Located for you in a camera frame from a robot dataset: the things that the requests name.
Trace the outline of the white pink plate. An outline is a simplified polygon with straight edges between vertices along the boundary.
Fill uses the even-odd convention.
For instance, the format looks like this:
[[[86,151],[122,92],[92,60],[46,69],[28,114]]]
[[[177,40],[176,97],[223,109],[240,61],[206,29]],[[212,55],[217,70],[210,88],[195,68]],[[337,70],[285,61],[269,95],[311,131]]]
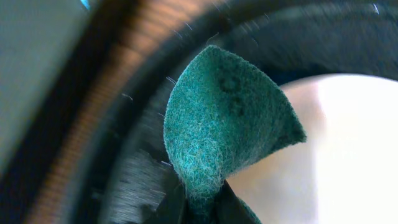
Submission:
[[[263,223],[397,222],[397,82],[361,75],[283,86],[307,141],[229,179]]]

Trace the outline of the green yellow sponge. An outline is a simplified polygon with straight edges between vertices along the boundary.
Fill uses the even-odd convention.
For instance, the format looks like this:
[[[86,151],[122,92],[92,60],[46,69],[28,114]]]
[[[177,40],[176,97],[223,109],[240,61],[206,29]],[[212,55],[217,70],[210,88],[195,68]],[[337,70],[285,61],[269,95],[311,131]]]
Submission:
[[[192,223],[215,222],[216,195],[231,175],[306,139],[284,92],[215,45],[188,64],[165,111],[165,149],[185,187]]]

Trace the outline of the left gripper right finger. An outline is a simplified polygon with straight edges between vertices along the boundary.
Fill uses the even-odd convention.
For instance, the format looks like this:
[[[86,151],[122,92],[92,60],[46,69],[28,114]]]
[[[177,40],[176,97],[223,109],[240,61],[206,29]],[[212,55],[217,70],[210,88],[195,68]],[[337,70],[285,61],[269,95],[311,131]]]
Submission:
[[[215,198],[215,215],[216,224],[255,224],[226,180]]]

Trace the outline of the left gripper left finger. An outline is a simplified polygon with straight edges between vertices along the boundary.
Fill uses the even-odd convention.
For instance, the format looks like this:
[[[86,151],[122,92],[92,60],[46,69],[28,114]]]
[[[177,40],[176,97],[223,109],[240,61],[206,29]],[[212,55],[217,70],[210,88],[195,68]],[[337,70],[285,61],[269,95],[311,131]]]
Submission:
[[[164,183],[166,194],[144,224],[186,224],[188,203],[184,185],[176,174],[168,175]]]

